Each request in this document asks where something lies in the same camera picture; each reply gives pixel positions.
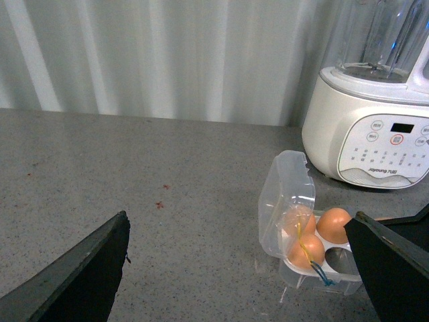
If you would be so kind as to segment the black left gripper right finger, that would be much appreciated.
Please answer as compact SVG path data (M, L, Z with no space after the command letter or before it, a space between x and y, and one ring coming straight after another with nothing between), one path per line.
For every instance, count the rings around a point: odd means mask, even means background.
M364 287L381 321L428 320L428 212L345 225Z

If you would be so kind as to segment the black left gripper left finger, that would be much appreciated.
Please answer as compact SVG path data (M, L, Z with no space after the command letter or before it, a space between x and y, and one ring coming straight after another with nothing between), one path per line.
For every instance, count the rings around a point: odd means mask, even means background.
M127 261L130 222L114 215L1 297L2 321L107 321Z

